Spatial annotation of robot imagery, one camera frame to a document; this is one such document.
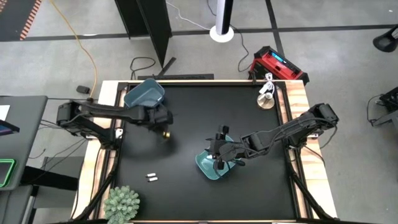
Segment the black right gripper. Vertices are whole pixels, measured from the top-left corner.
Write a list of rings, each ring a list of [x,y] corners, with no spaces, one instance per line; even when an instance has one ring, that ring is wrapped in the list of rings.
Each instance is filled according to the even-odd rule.
[[[214,145],[214,149],[209,147],[207,151],[208,154],[215,159],[215,170],[224,169],[225,164],[227,165],[228,170],[230,170],[229,162],[238,166],[245,166],[245,162],[240,161],[240,158],[244,157],[244,145],[240,142],[228,141],[226,139],[228,133],[229,127],[221,125],[216,134],[215,140],[212,138],[206,139],[210,142],[210,146]]]

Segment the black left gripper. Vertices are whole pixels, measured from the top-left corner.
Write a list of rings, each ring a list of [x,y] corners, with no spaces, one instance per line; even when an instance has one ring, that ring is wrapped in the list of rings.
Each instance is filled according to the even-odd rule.
[[[146,126],[155,133],[170,133],[169,125],[173,124],[174,116],[164,105],[146,108],[148,122]]]

